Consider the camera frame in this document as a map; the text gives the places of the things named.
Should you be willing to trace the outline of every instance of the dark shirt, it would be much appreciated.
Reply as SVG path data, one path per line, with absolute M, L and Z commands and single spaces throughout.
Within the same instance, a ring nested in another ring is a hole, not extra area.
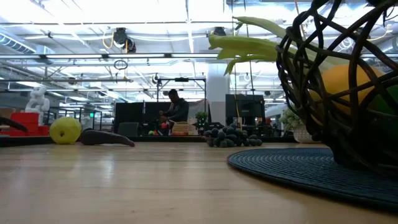
M 174 108 L 168 110 L 164 115 L 169 117 L 169 120 L 175 122 L 188 121 L 189 104 L 183 98 L 174 103 Z

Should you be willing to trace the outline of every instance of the wooden table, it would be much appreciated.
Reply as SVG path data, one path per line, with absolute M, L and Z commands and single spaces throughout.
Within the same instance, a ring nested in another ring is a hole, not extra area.
M 227 166 L 227 155 L 253 148 L 165 142 L 0 148 L 0 223 L 398 223 L 393 215 Z

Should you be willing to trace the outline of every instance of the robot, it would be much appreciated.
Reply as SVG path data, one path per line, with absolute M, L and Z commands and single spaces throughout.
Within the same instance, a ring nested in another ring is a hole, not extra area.
M 43 115 L 50 109 L 49 99 L 44 97 L 44 93 L 47 91 L 46 87 L 40 86 L 33 88 L 30 93 L 30 100 L 25 107 L 26 113 L 38 113 L 39 114 L 39 126 L 43 125 Z

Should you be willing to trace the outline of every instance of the man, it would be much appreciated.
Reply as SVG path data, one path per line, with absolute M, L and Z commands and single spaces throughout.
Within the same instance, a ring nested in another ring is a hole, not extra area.
M 189 104 L 183 98 L 178 96 L 175 89 L 169 91 L 169 98 L 172 104 L 168 112 L 161 111 L 160 115 L 168 117 L 168 120 L 181 122 L 188 120 Z

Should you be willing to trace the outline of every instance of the white vase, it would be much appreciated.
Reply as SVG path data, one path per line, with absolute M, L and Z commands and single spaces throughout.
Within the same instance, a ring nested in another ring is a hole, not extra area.
M 304 125 L 293 129 L 293 137 L 299 143 L 316 143 L 316 141 L 312 140 L 310 133 L 308 133 Z

